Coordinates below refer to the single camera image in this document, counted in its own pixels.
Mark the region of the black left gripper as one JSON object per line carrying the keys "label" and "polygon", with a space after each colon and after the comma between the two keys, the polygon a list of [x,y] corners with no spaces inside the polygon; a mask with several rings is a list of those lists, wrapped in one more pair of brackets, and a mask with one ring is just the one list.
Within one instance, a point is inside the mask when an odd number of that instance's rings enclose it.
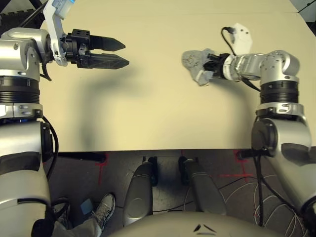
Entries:
{"label": "black left gripper", "polygon": [[118,51],[125,48],[120,41],[101,36],[90,36],[90,31],[73,29],[62,41],[67,62],[76,64],[78,68],[120,69],[129,65],[129,61],[114,54],[91,54],[91,49]]}

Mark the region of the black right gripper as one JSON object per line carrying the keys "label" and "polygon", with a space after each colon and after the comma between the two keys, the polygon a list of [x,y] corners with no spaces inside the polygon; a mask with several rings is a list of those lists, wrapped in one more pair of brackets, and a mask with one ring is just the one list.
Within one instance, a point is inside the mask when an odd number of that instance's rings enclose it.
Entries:
{"label": "black right gripper", "polygon": [[218,78],[225,79],[223,74],[223,66],[224,62],[227,59],[226,54],[219,54],[218,56],[215,54],[208,54],[207,58],[212,62],[207,62],[203,65],[204,67],[204,75],[206,77],[216,76]]}

